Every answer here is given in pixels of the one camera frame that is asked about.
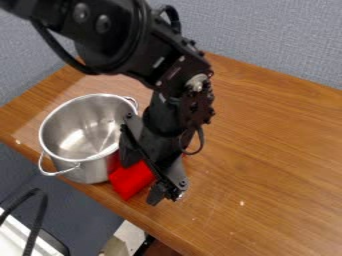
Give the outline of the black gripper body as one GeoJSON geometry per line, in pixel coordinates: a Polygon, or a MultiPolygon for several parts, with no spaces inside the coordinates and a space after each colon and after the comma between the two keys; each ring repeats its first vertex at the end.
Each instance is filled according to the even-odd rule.
{"type": "Polygon", "coordinates": [[[137,114],[125,116],[123,124],[129,126],[143,159],[155,164],[183,191],[173,201],[178,201],[189,189],[182,155],[194,155],[204,149],[202,125],[209,124],[216,115],[213,102],[208,96],[169,100],[154,96],[142,117],[137,114]]]}

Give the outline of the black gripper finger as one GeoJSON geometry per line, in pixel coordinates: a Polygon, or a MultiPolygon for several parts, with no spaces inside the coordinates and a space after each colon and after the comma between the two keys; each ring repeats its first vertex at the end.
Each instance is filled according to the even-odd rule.
{"type": "Polygon", "coordinates": [[[147,203],[157,206],[163,199],[169,198],[169,188],[165,183],[158,182],[153,185],[147,196],[147,203]]]}
{"type": "Polygon", "coordinates": [[[121,126],[119,158],[125,168],[131,167],[143,159],[137,140],[126,124],[121,126]]]}

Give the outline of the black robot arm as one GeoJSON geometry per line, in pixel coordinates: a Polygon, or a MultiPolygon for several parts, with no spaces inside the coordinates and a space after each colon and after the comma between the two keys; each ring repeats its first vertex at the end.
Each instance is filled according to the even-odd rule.
{"type": "Polygon", "coordinates": [[[153,90],[145,112],[125,117],[121,160],[143,161],[157,177],[147,203],[178,200],[189,189],[182,157],[216,116],[214,71],[182,34],[174,6],[147,0],[0,0],[31,22],[59,58],[87,75],[123,74],[153,90]]]}

